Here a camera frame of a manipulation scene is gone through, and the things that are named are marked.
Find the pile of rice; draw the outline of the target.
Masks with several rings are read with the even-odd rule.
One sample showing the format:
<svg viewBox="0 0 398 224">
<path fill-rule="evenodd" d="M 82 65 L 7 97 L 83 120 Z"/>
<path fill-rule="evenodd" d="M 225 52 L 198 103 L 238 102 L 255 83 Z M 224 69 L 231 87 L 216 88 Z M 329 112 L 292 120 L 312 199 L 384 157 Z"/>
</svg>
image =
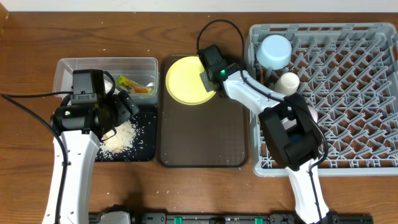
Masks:
<svg viewBox="0 0 398 224">
<path fill-rule="evenodd" d="M 144 128 L 139 127 L 130 121 L 116 127 L 116 134 L 113 130 L 104 135 L 105 140 L 100 143 L 96 160 L 101 162 L 109 161 L 132 161 L 137 159 L 139 149 L 143 149 Z"/>
</svg>

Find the yellow snack wrapper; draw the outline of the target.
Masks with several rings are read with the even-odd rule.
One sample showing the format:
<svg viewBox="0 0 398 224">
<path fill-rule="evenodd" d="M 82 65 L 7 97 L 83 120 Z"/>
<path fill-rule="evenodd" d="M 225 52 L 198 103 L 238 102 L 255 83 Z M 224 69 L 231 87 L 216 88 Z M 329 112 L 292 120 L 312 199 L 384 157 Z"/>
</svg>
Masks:
<svg viewBox="0 0 398 224">
<path fill-rule="evenodd" d="M 154 87 L 141 85 L 140 83 L 130 80 L 122 75 L 118 76 L 116 86 L 130 93 L 137 94 L 149 94 L 154 91 Z"/>
</svg>

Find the yellow plate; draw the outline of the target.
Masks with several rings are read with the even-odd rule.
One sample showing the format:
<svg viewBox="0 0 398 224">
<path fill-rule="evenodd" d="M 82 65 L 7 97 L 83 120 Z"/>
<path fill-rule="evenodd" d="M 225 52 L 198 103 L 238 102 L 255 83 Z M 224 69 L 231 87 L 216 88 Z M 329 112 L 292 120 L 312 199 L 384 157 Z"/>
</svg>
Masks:
<svg viewBox="0 0 398 224">
<path fill-rule="evenodd" d="M 199 56 L 187 56 L 174 62 L 167 71 L 165 85 L 170 96 L 185 105 L 200 105 L 215 95 L 206 91 L 200 78 L 205 71 Z"/>
</svg>

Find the wooden chopstick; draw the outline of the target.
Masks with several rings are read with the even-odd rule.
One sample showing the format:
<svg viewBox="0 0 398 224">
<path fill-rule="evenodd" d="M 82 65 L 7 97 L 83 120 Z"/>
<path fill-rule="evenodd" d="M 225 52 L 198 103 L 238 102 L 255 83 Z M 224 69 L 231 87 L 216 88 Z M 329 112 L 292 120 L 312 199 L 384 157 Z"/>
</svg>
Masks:
<svg viewBox="0 0 398 224">
<path fill-rule="evenodd" d="M 261 73 L 261 81 L 260 81 L 260 83 L 263 85 L 265 83 L 263 67 L 260 68 L 260 73 Z"/>
</svg>

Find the light blue bowl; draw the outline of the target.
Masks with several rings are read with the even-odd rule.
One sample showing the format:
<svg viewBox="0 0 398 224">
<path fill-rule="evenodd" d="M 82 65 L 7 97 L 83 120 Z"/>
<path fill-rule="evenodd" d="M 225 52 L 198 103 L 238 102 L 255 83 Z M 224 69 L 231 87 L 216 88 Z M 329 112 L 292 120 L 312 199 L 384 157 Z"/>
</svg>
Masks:
<svg viewBox="0 0 398 224">
<path fill-rule="evenodd" d="M 257 61 L 266 69 L 279 70 L 286 67 L 292 56 L 292 45 L 281 35 L 266 37 L 256 50 Z"/>
</svg>

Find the cream cup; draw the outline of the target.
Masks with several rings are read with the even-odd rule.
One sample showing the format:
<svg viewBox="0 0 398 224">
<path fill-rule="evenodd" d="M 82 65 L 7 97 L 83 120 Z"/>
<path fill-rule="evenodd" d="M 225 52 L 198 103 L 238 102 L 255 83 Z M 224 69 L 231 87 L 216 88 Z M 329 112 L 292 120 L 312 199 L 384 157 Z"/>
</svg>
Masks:
<svg viewBox="0 0 398 224">
<path fill-rule="evenodd" d="M 295 73 L 287 72 L 277 80 L 273 90 L 275 92 L 289 96 L 297 92 L 299 85 L 299 77 Z"/>
</svg>

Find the pink bowl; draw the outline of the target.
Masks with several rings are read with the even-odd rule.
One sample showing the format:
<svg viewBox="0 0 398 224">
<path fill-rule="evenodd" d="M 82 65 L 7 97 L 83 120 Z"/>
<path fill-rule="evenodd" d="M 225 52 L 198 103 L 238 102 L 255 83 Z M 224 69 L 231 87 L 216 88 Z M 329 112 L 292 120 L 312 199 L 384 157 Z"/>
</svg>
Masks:
<svg viewBox="0 0 398 224">
<path fill-rule="evenodd" d="M 318 123 L 318 113 L 316 112 L 316 110 L 312 106 L 308 106 L 308 109 L 314 122 Z"/>
</svg>

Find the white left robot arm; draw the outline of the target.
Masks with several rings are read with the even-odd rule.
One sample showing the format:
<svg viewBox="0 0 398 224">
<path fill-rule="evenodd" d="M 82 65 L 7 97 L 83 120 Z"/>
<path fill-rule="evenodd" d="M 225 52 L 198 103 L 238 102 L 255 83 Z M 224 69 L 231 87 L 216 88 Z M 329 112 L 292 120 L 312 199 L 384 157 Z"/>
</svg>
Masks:
<svg viewBox="0 0 398 224">
<path fill-rule="evenodd" d="M 44 223 L 88 223 L 93 167 L 109 131 L 139 108 L 129 93 L 68 94 L 51 117 L 54 166 Z"/>
</svg>

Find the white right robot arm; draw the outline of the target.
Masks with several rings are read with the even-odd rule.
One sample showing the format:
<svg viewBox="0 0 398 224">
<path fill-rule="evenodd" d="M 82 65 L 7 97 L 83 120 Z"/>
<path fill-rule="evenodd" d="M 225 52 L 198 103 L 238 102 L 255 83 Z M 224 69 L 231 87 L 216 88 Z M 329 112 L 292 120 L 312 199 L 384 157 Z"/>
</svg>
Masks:
<svg viewBox="0 0 398 224">
<path fill-rule="evenodd" d="M 257 115 L 271 158 L 288 172 L 297 215 L 304 223 L 322 223 L 329 208 L 318 165 L 329 147 L 303 96 L 272 91 L 235 63 L 217 72 L 200 72 L 200 81 L 206 91 L 214 90 Z"/>
</svg>

